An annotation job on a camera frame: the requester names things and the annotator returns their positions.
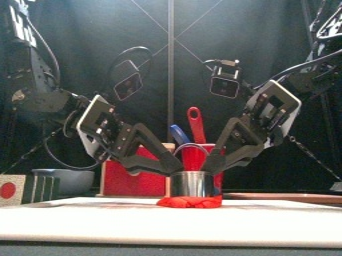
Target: blue handle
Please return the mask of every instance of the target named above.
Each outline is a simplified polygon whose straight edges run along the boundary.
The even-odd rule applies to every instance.
[[[184,132],[181,131],[181,129],[178,128],[178,126],[176,124],[172,124],[169,126],[169,132],[170,132],[173,139],[178,145],[189,143],[189,139],[188,139],[187,135],[184,134]]]

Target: red label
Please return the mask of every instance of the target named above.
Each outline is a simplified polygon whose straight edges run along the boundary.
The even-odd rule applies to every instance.
[[[6,182],[0,187],[0,197],[9,199],[16,193],[16,185],[11,182]]]

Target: red box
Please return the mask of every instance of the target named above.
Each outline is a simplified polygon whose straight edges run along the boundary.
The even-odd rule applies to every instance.
[[[162,143],[165,148],[173,152],[174,144]],[[152,153],[140,147],[137,155],[156,159]],[[140,172],[132,176],[122,165],[116,161],[105,161],[101,166],[101,196],[164,196],[168,181],[164,176],[148,172]]]

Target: metal cup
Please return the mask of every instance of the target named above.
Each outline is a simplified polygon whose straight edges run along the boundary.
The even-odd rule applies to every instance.
[[[169,177],[169,196],[212,197],[213,176],[203,171],[176,172]]]

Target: metal rod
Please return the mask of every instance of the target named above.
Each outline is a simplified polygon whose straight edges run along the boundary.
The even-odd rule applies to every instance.
[[[173,42],[174,42],[174,31],[173,31],[173,19],[174,19],[174,3],[173,0],[168,0],[168,101],[166,101],[166,127],[173,124]],[[166,142],[172,142],[172,134],[166,129]]]

